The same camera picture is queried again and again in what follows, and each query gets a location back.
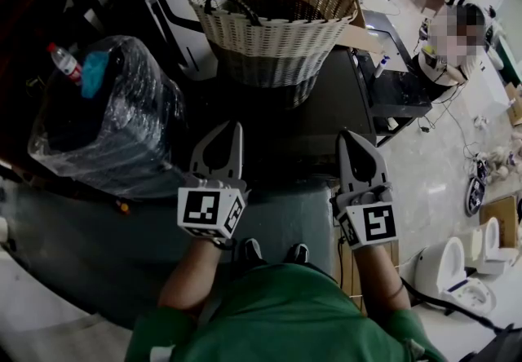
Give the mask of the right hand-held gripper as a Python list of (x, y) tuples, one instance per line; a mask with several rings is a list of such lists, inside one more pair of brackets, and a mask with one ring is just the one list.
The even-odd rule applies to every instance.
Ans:
[(392, 186), (378, 149), (365, 137), (342, 130), (336, 155), (341, 192), (361, 192), (338, 193), (333, 199), (335, 218), (350, 248), (397, 240)]

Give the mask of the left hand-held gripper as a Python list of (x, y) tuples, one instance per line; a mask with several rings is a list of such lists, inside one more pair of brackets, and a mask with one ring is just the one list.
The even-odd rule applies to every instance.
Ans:
[(192, 150), (195, 174), (178, 190), (177, 226), (197, 238), (232, 239), (249, 194), (241, 180), (243, 163), (239, 121), (226, 121), (204, 136)]

